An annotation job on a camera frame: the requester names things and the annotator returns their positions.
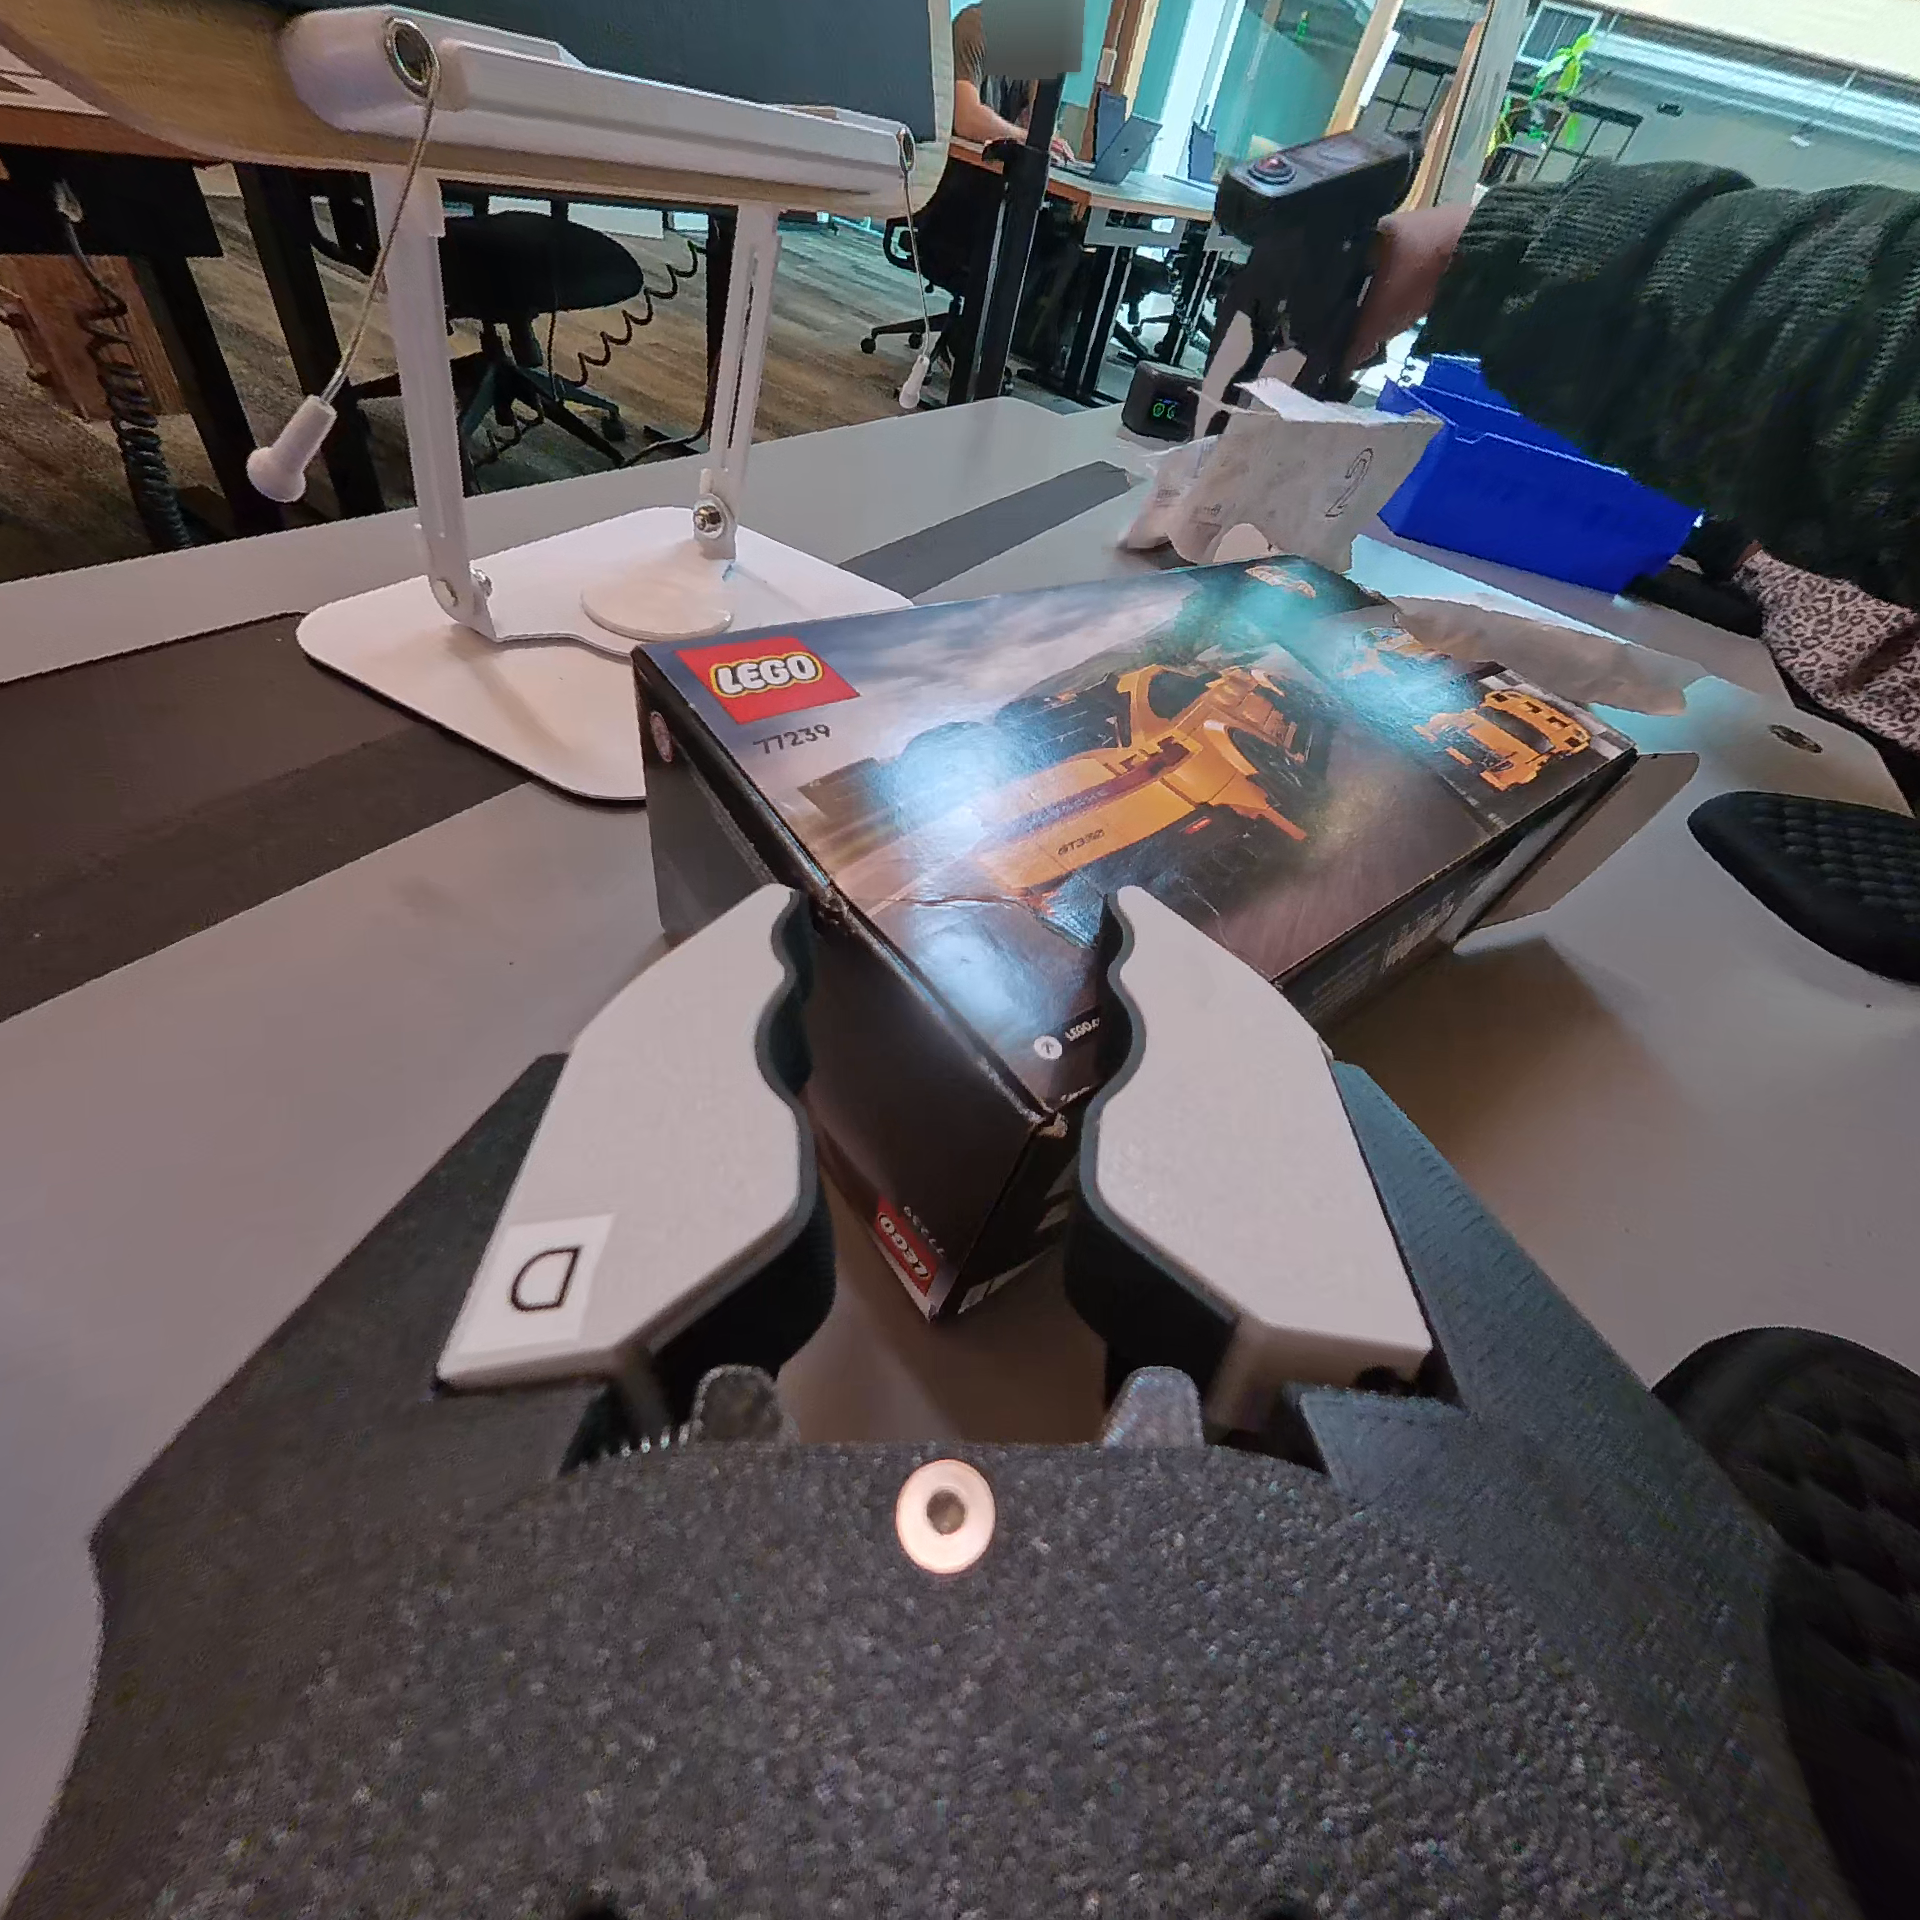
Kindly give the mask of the white brick-print paper bag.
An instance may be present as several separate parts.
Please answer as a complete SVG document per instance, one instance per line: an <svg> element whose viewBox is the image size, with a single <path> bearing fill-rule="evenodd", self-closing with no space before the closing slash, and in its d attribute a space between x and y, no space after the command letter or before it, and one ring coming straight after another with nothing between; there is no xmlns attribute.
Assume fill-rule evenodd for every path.
<svg viewBox="0 0 1920 1920"><path fill-rule="evenodd" d="M1441 430L1426 410L1397 415L1258 378L1200 462L1173 541L1195 565L1265 550L1345 572Z"/></svg>
<svg viewBox="0 0 1920 1920"><path fill-rule="evenodd" d="M1461 666L1499 666L1582 709L1678 716L1706 667L1610 634L1574 629L1479 604L1405 594L1402 627Z"/></svg>
<svg viewBox="0 0 1920 1920"><path fill-rule="evenodd" d="M1221 436L1168 445L1155 462L1147 497L1121 535L1129 554L1170 550L1181 563L1209 565L1225 527L1221 510L1209 507L1209 465Z"/></svg>

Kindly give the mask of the background office desk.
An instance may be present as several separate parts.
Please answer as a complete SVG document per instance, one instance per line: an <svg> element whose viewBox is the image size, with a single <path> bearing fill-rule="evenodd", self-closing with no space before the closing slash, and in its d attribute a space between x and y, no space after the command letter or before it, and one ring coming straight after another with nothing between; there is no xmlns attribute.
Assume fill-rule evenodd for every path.
<svg viewBox="0 0 1920 1920"><path fill-rule="evenodd" d="M1064 270L1059 346L1035 364L1039 383L1066 401L1102 402L1101 379L1115 342L1136 361L1178 366L1234 251L1214 225L1216 188L1153 173L1101 182L1090 172L1053 163L1047 202L1069 209L1073 251ZM1163 331L1147 340L1122 318L1142 255L1151 267L1145 298L1170 299Z"/></svg>
<svg viewBox="0 0 1920 1920"><path fill-rule="evenodd" d="M352 335L363 274L317 219L370 233L368 181L6 146L6 559L47 572L391 507L360 390L305 502L248 457Z"/></svg>

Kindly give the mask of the person's right hand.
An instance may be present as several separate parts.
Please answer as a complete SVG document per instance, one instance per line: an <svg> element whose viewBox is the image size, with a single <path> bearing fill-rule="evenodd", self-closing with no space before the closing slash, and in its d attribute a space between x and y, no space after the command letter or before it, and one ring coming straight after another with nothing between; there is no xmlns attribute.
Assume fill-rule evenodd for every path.
<svg viewBox="0 0 1920 1920"><path fill-rule="evenodd" d="M1397 211L1382 219L1371 278L1351 335L1351 366L1371 364L1431 310L1443 276L1478 205Z"/></svg>

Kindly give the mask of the grey desk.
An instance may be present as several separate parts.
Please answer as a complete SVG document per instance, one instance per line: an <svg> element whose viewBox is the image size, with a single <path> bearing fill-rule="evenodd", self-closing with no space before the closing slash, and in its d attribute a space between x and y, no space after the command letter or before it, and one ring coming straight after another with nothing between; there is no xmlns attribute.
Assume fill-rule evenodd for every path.
<svg viewBox="0 0 1920 1920"><path fill-rule="evenodd" d="M823 559L959 559L970 514L1142 473L1113 413L1021 401L753 457L750 527ZM1671 724L1697 780L1565 902L1347 1022L1363 1065L1645 1379L1816 1329L1917 1372L1917 989L1810 949L1690 809L1776 786L1905 809L1751 643L1369 527L1393 596L1549 607L1739 685ZM6 587L6 684L133 669L416 567L410 511ZM101 1643L90 1534L253 1351L537 1057L659 949L650 833L514 783L6 1019L6 1903ZM786 1374L808 1436L1062 1442L1101 1410L1057 1271L927 1329L841 1206L845 1278Z"/></svg>

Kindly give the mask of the black toy car box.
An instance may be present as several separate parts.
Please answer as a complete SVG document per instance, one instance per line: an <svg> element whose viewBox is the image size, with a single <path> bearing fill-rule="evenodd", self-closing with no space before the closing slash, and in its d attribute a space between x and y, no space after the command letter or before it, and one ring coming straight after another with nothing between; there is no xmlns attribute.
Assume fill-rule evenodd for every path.
<svg viewBox="0 0 1920 1920"><path fill-rule="evenodd" d="M1066 1230L1112 894L1328 1026L1639 754L1305 559L655 639L633 676L663 931L806 897L813 1127L928 1322Z"/></svg>

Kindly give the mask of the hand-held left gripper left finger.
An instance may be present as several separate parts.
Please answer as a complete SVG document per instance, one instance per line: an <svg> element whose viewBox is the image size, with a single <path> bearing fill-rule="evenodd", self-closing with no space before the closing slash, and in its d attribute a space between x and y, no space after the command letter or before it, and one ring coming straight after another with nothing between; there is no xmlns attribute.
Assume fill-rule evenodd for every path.
<svg viewBox="0 0 1920 1920"><path fill-rule="evenodd" d="M589 1022L439 1353L454 1395L601 1386L639 1433L778 1379L835 1301L806 1110L810 913L765 884Z"/></svg>

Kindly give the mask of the leopard print cloth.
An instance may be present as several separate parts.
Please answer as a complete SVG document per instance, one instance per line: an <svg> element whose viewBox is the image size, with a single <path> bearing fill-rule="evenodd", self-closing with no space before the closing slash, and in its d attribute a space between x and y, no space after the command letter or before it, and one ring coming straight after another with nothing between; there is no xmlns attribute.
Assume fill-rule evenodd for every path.
<svg viewBox="0 0 1920 1920"><path fill-rule="evenodd" d="M1736 582L1760 637L1810 711L1866 737L1918 811L1918 612L1751 547Z"/></svg>

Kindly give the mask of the blue plastic storage bin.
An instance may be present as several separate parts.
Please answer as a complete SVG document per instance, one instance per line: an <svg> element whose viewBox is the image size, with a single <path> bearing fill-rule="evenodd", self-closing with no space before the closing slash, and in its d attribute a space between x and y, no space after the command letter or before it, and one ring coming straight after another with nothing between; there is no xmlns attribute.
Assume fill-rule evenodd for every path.
<svg viewBox="0 0 1920 1920"><path fill-rule="evenodd" d="M1699 510L1587 459L1502 405L1387 387L1382 410L1441 421L1379 510L1409 541L1619 594L1662 572L1699 525Z"/></svg>
<svg viewBox="0 0 1920 1920"><path fill-rule="evenodd" d="M1534 422L1481 378L1471 357L1437 355L1419 374L1383 383L1379 410L1441 421L1414 473L1424 492L1549 489L1626 482L1616 466L1587 457L1576 443Z"/></svg>

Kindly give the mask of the black office chair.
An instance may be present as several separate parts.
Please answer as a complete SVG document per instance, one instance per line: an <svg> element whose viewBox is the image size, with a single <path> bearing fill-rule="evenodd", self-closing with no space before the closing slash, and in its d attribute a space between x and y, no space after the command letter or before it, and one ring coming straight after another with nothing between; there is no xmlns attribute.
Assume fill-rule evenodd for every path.
<svg viewBox="0 0 1920 1920"><path fill-rule="evenodd" d="M915 281L920 307L903 319L878 323L859 350L875 355L882 338L903 335L915 359L898 390L898 410L915 413L939 364L963 389L977 371L977 335L987 303L992 246L1001 219L1006 181L1000 161L1011 142L987 149L986 163L949 161L927 205L882 228L882 255Z"/></svg>
<svg viewBox="0 0 1920 1920"><path fill-rule="evenodd" d="M617 465L627 436L617 405L553 371L552 335L562 316L643 299L633 251L553 212L498 211L448 221L439 265L448 323L478 330L478 350L451 366L465 469L494 462L533 426L559 426Z"/></svg>

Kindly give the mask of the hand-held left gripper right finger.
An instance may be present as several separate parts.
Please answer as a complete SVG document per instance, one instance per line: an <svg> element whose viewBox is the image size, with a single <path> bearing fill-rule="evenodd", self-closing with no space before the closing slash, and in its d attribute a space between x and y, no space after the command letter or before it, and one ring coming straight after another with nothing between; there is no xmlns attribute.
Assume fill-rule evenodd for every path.
<svg viewBox="0 0 1920 1920"><path fill-rule="evenodd" d="M1418 1388L1433 1332L1312 1023L1138 884L1098 955L1064 1281L1112 1402L1161 1370L1202 1428L1267 1433L1293 1388Z"/></svg>

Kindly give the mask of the green potted plant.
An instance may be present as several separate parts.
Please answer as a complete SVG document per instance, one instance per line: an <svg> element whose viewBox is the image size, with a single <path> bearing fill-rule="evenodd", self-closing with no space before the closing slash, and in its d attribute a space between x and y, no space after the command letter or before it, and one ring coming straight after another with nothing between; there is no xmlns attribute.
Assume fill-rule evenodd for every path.
<svg viewBox="0 0 1920 1920"><path fill-rule="evenodd" d="M1525 154L1551 150L1574 114L1571 103L1582 85L1584 61L1591 49L1594 28L1587 28L1568 43L1554 49L1549 60L1536 61L1530 78L1510 82L1490 154L1507 149L1523 149Z"/></svg>

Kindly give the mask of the person's right forearm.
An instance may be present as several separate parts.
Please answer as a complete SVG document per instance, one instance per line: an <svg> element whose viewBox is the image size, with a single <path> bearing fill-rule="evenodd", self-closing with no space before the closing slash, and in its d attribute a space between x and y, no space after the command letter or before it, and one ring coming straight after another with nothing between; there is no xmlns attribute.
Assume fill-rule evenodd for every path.
<svg viewBox="0 0 1920 1920"><path fill-rule="evenodd" d="M1424 347L1776 559L1918 606L1918 196L1704 163L1487 191Z"/></svg>

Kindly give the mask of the white metal book stand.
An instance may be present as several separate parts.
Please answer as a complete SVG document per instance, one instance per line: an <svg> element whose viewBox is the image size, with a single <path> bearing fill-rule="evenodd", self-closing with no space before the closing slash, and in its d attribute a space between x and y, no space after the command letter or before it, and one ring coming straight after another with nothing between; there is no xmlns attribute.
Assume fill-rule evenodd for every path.
<svg viewBox="0 0 1920 1920"><path fill-rule="evenodd" d="M778 218L806 196L911 190L917 135L846 105L747 103L585 63L560 43L411 7L298 15L280 60L328 127L407 137L374 172L375 278L398 357L424 563L298 623L310 660L582 799L643 803L633 654L909 606L905 594L744 525ZM514 161L737 186L737 239L717 379L717 451L694 505L599 519L475 555L441 271L437 137Z"/></svg>

